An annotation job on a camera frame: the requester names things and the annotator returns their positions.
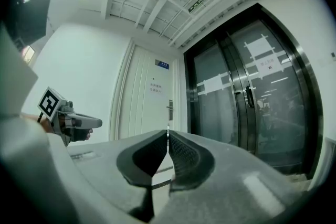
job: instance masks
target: robotic arm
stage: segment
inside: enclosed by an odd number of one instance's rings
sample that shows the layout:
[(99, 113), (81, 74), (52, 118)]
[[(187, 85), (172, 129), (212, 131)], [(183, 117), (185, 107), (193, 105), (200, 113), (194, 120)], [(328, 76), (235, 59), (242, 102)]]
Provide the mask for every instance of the robotic arm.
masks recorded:
[(85, 140), (90, 129), (102, 126), (102, 120), (78, 114), (73, 107), (72, 101), (66, 100), (50, 87), (38, 105), (41, 110), (40, 118), (43, 114), (47, 117), (54, 133), (62, 137), (66, 146), (70, 142)]

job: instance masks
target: door lever handle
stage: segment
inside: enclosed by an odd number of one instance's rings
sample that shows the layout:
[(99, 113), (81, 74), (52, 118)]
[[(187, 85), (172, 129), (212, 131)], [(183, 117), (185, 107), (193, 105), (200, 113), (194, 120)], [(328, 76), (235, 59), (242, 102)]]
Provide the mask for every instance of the door lever handle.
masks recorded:
[(246, 95), (247, 95), (247, 104), (250, 108), (254, 108), (254, 101), (253, 101), (253, 95), (252, 90), (250, 86), (246, 87)]

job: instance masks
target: gray plastic surface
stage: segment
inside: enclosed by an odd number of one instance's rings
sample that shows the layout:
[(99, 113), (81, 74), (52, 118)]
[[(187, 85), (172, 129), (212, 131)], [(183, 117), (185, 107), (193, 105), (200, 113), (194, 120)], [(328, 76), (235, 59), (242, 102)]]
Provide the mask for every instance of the gray plastic surface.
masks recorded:
[(2, 165), (48, 223), (142, 223), (93, 188), (60, 136), (20, 118), (2, 119), (0, 130)]
[[(215, 168), (196, 189), (170, 193), (169, 202), (151, 223), (260, 223), (275, 216), (269, 211), (272, 202), (286, 208), (300, 197), (283, 175), (247, 151), (193, 134), (177, 134), (208, 149)], [(261, 192), (260, 197), (253, 195), (244, 184), (250, 176), (262, 182), (270, 199)]]
[[(0, 127), (1, 162), (48, 222), (142, 223), (127, 212), (142, 204), (145, 190), (127, 183), (116, 160), (122, 150), (158, 131), (66, 148), (58, 135), (46, 135), (33, 121), (5, 119)], [(215, 168), (197, 188), (170, 193), (151, 223), (262, 222), (300, 197), (284, 176), (245, 150), (177, 133), (209, 150)]]
[(125, 148), (134, 145), (161, 130), (137, 135), (128, 139), (68, 147), (70, 155), (93, 152), (96, 157), (74, 160), (85, 179), (104, 198), (116, 207), (129, 212), (141, 205), (145, 189), (130, 185), (117, 168), (117, 156)]

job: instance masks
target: white door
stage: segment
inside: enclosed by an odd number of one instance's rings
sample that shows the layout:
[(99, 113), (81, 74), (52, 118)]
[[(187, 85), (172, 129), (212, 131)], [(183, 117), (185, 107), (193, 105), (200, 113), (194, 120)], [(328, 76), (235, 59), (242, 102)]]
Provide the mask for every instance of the white door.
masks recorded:
[(172, 60), (135, 46), (120, 108), (119, 139), (166, 129), (173, 100)]

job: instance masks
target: sliding glass door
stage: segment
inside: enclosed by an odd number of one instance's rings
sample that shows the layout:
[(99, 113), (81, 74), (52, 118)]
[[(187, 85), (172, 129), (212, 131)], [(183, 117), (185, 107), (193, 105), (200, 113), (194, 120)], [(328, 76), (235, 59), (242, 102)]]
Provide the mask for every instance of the sliding glass door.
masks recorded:
[(294, 53), (265, 18), (249, 10), (186, 52), (189, 131), (300, 173), (312, 168), (316, 119)]

